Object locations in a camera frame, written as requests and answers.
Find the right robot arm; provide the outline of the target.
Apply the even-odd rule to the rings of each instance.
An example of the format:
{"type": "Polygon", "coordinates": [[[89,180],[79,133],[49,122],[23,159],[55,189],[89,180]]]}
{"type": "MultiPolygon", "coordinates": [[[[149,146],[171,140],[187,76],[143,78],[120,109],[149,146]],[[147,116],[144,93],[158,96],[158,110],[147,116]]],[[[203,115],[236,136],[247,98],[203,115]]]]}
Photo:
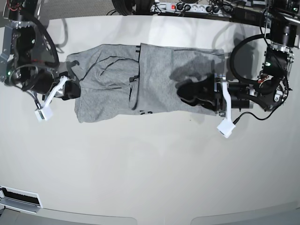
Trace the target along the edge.
{"type": "Polygon", "coordinates": [[[32,95],[50,95],[62,79],[66,82],[54,93],[56,98],[79,98],[81,87],[71,71],[71,63],[60,63],[57,46],[40,21],[42,0],[7,0],[3,18],[0,80],[32,95]]]}

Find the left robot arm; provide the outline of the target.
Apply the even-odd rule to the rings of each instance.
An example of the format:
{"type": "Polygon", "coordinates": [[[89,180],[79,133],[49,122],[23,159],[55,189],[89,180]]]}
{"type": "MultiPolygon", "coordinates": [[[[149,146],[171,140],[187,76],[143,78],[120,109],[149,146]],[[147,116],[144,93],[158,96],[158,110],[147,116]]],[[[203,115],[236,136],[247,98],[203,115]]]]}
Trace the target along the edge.
{"type": "Polygon", "coordinates": [[[265,9],[256,11],[234,7],[233,2],[211,0],[206,6],[197,6],[194,0],[185,0],[174,11],[183,14],[192,11],[218,19],[227,17],[232,22],[254,25],[260,33],[237,44],[229,58],[229,68],[235,78],[222,86],[224,75],[211,75],[201,82],[181,85],[177,95],[182,102],[227,116],[230,109],[250,109],[259,105],[273,113],[287,99],[289,74],[294,61],[293,48],[299,48],[300,3],[297,0],[268,0],[265,9]],[[241,76],[235,68],[238,51],[249,42],[263,39],[267,45],[265,61],[257,79],[241,76]]]}

